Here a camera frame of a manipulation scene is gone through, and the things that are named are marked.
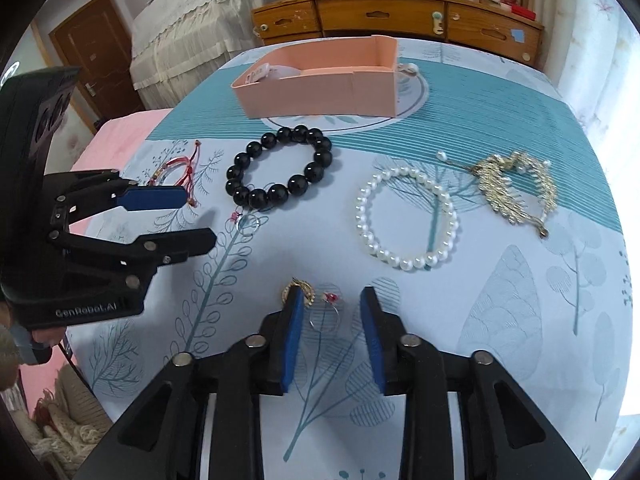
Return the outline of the left hand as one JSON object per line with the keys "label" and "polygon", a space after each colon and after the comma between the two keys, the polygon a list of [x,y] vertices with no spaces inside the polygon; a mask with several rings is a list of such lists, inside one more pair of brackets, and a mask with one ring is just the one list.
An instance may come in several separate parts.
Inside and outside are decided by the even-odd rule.
{"label": "left hand", "polygon": [[65,327],[53,327],[29,333],[14,322],[10,306],[1,301],[1,390],[14,387],[22,365],[47,363],[65,332]]}

